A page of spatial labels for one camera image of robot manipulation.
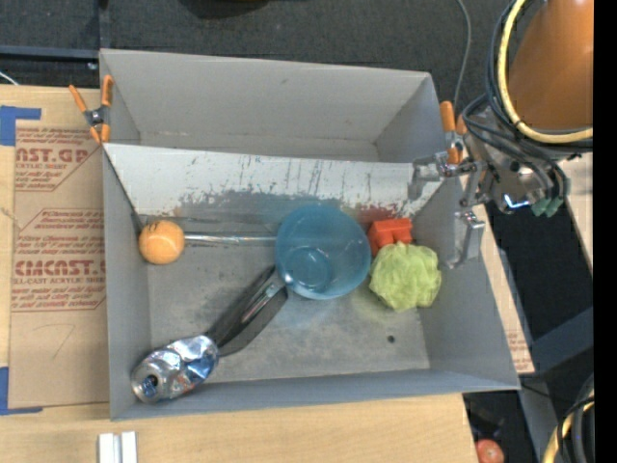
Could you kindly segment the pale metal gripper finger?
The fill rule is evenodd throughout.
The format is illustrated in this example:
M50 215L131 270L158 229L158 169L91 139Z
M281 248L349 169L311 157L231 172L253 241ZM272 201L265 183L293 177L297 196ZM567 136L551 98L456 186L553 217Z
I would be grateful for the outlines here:
M413 163L409 196L419 197L428 182L441 182L447 178L462 177L478 171L478 163L465 158L460 150L445 150Z
M472 210L454 213L453 247L445 260L445 265L454 269L468 261L478 259L486 222Z

